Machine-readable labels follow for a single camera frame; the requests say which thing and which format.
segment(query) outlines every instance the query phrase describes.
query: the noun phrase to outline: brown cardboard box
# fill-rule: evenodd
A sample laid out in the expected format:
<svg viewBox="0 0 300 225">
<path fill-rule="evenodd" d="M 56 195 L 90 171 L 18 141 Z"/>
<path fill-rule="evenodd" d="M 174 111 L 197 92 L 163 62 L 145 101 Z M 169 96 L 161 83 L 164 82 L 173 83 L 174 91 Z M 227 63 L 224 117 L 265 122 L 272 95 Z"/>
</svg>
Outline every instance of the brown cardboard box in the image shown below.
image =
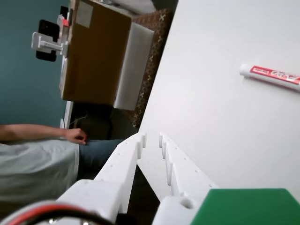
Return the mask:
<svg viewBox="0 0 300 225">
<path fill-rule="evenodd" d="M 113 105 L 131 18 L 89 0 L 72 0 L 64 100 Z"/>
</svg>

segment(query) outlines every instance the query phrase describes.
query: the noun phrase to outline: blue jeans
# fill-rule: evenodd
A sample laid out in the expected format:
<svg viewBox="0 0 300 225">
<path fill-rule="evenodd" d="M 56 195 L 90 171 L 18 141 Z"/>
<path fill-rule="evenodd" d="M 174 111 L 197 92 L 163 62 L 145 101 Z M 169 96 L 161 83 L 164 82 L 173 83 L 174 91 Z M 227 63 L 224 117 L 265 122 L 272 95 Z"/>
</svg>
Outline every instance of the blue jeans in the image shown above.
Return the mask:
<svg viewBox="0 0 300 225">
<path fill-rule="evenodd" d="M 123 140 L 92 140 L 79 145 L 77 180 L 94 179 L 115 148 Z"/>
</svg>

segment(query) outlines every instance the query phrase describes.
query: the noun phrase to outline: label sticker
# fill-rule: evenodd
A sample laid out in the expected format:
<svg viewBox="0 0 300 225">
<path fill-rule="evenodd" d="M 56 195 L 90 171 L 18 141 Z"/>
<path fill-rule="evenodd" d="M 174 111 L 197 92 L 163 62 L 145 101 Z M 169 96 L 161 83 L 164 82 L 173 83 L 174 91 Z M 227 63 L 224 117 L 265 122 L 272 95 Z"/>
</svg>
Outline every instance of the label sticker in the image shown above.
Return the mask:
<svg viewBox="0 0 300 225">
<path fill-rule="evenodd" d="M 285 72 L 280 72 L 274 69 L 268 69 L 258 66 L 253 66 L 250 70 L 251 73 L 268 76 L 270 78 L 275 78 L 281 81 L 293 83 L 296 85 L 299 85 L 300 83 L 300 76 L 294 75 L 294 74 L 288 74 Z"/>
<path fill-rule="evenodd" d="M 90 6 L 89 4 L 80 1 L 76 16 L 76 23 L 89 28 L 90 20 L 92 19 L 92 14 L 93 6 Z"/>
</svg>

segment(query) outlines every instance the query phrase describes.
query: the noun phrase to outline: black cable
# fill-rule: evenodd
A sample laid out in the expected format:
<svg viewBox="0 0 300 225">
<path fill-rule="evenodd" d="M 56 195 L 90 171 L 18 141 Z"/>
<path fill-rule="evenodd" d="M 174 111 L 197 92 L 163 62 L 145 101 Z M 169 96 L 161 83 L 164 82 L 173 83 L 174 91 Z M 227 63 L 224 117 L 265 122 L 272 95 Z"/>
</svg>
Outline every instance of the black cable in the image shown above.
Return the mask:
<svg viewBox="0 0 300 225">
<path fill-rule="evenodd" d="M 86 222 L 96 223 L 98 225 L 113 225 L 113 223 L 111 223 L 110 221 L 102 217 L 99 217 L 97 215 L 88 212 L 76 211 L 76 210 L 52 210 L 50 212 L 45 212 L 33 218 L 30 218 L 24 221 L 22 225 L 35 225 L 39 222 L 49 220 L 51 218 L 60 218 L 60 217 L 78 218 Z"/>
</svg>

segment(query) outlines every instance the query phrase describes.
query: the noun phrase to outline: white table surface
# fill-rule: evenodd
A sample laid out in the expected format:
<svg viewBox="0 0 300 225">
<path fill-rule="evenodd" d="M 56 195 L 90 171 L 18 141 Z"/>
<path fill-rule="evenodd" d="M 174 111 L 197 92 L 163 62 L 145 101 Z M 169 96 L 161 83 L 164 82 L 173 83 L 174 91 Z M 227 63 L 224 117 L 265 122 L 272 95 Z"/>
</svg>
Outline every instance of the white table surface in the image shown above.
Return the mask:
<svg viewBox="0 0 300 225">
<path fill-rule="evenodd" d="M 170 194 L 164 132 L 222 188 L 287 188 L 300 200 L 300 94 L 239 75 L 242 63 L 300 74 L 300 1 L 179 1 L 142 121 L 139 166 Z"/>
</svg>

